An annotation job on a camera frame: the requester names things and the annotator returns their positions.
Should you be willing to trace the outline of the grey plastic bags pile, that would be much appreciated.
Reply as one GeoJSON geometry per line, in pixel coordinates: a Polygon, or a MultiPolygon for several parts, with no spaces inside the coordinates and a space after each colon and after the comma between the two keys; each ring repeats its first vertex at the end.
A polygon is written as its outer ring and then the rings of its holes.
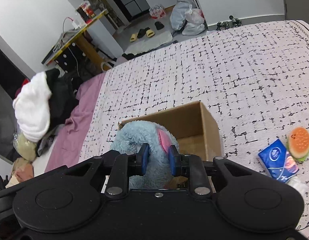
{"type": "Polygon", "coordinates": [[[177,0],[171,15],[170,24],[174,31],[184,36],[195,36],[206,29],[203,12],[193,0],[177,0]]]}

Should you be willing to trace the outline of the white floor mat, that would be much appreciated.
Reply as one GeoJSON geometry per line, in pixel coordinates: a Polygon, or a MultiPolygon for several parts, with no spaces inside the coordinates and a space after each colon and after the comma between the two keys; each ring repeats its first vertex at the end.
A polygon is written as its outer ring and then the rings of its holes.
{"type": "Polygon", "coordinates": [[[126,50],[125,54],[139,54],[148,52],[150,50],[156,49],[163,44],[169,43],[173,40],[173,36],[169,31],[165,31],[159,35],[154,35],[154,37],[147,38],[146,40],[138,41],[137,43],[133,43],[126,50]]]}

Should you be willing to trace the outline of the white plastic bundle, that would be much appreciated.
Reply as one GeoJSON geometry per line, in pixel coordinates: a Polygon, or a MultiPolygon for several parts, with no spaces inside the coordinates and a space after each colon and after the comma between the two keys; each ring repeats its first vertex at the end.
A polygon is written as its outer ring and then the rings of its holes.
{"type": "Polygon", "coordinates": [[[287,182],[287,184],[296,189],[300,194],[305,194],[308,190],[308,186],[303,183],[297,176],[292,177],[287,182]]]}

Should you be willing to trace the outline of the white black patterned blanket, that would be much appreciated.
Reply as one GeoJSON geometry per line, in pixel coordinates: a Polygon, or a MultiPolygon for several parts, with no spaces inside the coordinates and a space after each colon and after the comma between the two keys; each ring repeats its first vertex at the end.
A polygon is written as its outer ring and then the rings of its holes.
{"type": "Polygon", "coordinates": [[[222,154],[263,176],[258,150],[293,125],[309,131],[309,25],[246,25],[115,67],[102,83],[80,159],[109,150],[121,121],[191,102],[216,120],[222,154]]]}

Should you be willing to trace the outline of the white fluffy garment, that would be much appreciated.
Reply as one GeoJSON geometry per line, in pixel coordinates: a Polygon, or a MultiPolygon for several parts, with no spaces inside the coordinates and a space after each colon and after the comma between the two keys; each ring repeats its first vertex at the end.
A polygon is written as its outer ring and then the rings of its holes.
{"type": "Polygon", "coordinates": [[[36,74],[23,85],[12,103],[21,132],[32,142],[39,142],[50,126],[49,99],[52,93],[46,78],[45,72],[36,74]]]}

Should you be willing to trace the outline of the red white water bottle pack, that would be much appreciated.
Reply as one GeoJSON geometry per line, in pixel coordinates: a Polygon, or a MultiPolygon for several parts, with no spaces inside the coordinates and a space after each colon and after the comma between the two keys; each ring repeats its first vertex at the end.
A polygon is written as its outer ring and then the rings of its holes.
{"type": "Polygon", "coordinates": [[[160,19],[162,17],[165,17],[167,15],[165,8],[160,4],[160,5],[155,5],[154,7],[151,7],[149,9],[149,14],[152,19],[160,19]]]}

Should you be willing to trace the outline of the yellow slipper right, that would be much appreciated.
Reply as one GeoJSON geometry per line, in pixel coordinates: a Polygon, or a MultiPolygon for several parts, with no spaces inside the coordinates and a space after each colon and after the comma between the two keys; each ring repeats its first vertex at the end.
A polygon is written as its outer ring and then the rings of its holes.
{"type": "Polygon", "coordinates": [[[155,32],[153,30],[151,30],[151,29],[148,29],[146,31],[146,35],[147,35],[148,38],[151,38],[151,37],[153,37],[155,35],[155,32]]]}

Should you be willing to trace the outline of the red black canister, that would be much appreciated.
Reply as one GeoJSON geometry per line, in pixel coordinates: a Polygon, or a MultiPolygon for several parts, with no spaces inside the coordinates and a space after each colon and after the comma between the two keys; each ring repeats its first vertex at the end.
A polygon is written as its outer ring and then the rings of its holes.
{"type": "Polygon", "coordinates": [[[95,12],[91,9],[90,2],[88,0],[81,3],[81,5],[77,7],[76,11],[86,24],[90,23],[96,16],[95,12]]]}

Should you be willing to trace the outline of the yellow slipper left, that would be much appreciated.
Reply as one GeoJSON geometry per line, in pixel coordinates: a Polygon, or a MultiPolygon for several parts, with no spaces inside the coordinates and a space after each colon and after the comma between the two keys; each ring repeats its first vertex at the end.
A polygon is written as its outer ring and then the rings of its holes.
{"type": "Polygon", "coordinates": [[[130,41],[130,42],[134,42],[134,41],[136,41],[137,39],[138,39],[138,34],[137,34],[137,33],[134,33],[134,34],[131,35],[129,41],[130,41]]]}

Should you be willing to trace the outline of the round white yellow table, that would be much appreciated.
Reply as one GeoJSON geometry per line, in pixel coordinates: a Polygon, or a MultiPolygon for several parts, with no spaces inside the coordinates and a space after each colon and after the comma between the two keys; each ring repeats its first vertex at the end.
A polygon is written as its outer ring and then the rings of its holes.
{"type": "Polygon", "coordinates": [[[55,61],[65,51],[72,43],[77,41],[85,31],[88,30],[96,21],[101,19],[103,16],[108,14],[108,10],[105,9],[101,13],[97,14],[94,18],[90,19],[83,27],[78,27],[76,29],[71,29],[61,34],[56,44],[47,53],[47,55],[42,60],[41,64],[48,66],[52,61],[55,61]]]}

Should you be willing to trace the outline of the plush hamburger toy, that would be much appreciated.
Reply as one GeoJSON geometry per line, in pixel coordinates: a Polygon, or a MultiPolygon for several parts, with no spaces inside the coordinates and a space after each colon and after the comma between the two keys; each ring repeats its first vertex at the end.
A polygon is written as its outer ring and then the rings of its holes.
{"type": "Polygon", "coordinates": [[[309,132],[304,127],[296,127],[287,137],[287,148],[298,162],[304,162],[309,154],[309,132]]]}

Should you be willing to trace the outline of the black roller skates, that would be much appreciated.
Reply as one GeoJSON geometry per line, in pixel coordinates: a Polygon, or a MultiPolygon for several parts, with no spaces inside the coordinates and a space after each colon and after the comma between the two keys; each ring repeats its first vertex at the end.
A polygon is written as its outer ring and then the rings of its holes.
{"type": "Polygon", "coordinates": [[[237,28],[242,26],[242,21],[239,20],[238,18],[230,15],[229,16],[229,21],[223,21],[223,22],[218,22],[216,25],[216,30],[227,30],[229,28],[237,28]]]}

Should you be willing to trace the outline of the fluffy blue plush toy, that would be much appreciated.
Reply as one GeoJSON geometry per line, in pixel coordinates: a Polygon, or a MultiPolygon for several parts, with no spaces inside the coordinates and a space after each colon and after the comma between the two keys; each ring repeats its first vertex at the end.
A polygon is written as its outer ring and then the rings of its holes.
{"type": "Polygon", "coordinates": [[[173,179],[169,167],[169,147],[180,149],[176,138],[164,127],[150,121],[131,121],[116,134],[111,149],[121,154],[135,154],[142,144],[149,145],[149,158],[143,176],[129,178],[130,189],[163,189],[173,179]]]}

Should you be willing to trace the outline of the blue tissue pack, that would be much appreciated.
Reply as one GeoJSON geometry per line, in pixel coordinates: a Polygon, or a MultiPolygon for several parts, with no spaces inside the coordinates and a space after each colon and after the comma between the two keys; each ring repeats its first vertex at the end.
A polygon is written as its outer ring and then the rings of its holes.
{"type": "Polygon", "coordinates": [[[268,176],[283,183],[299,171],[294,158],[279,139],[260,151],[257,158],[268,176]]]}

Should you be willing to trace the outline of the beige clothes bundle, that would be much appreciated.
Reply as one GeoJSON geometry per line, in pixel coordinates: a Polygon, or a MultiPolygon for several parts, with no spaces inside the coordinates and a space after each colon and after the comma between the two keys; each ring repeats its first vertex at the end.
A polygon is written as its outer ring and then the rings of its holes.
{"type": "Polygon", "coordinates": [[[33,162],[36,159],[37,143],[26,139],[23,133],[14,133],[13,146],[17,153],[25,160],[33,162]]]}

